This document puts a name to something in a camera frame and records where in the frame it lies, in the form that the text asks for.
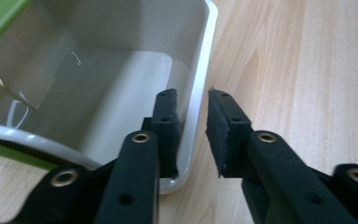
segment white plastic bin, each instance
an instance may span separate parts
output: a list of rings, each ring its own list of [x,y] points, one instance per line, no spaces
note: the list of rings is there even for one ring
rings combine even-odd
[[[178,90],[179,178],[193,154],[217,9],[209,0],[33,1],[0,37],[0,139],[96,168]]]

